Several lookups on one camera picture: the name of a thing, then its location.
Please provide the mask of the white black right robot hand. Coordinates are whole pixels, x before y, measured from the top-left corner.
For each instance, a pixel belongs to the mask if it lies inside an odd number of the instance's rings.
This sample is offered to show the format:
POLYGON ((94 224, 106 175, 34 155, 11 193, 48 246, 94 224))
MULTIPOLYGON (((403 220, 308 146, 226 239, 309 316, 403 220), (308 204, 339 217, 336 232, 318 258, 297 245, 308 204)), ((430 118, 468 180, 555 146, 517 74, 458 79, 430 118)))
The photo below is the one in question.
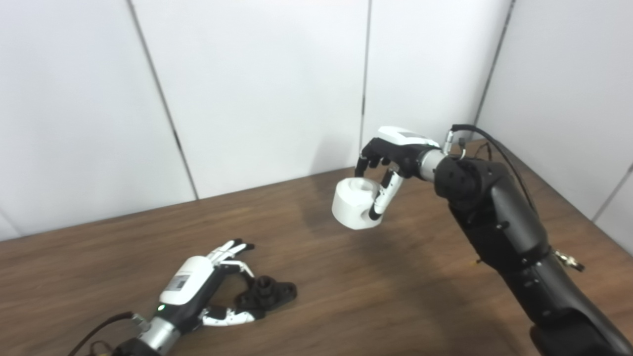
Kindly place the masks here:
POLYGON ((427 155, 436 152, 439 158, 445 157, 438 143, 410 130, 394 126, 378 129, 377 136, 361 149, 354 170, 354 176, 362 178, 368 168, 393 164, 383 176, 368 210, 371 221, 382 218, 405 179, 416 177, 425 180, 422 174, 423 161, 427 155))

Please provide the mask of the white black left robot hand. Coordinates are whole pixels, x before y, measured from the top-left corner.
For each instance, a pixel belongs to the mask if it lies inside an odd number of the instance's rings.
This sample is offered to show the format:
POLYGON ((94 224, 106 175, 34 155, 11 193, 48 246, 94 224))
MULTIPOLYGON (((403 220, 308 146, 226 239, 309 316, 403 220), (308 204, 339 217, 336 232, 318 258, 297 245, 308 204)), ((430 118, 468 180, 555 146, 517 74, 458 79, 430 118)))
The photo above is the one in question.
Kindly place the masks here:
POLYGON ((181 335, 192 333, 201 326, 237 326, 265 318, 266 313, 262 310, 210 304, 228 275, 237 273, 244 277, 247 286, 253 286, 255 275, 236 257, 254 247, 242 239, 234 239, 205 256, 187 259, 161 293, 155 317, 169 322, 181 335))

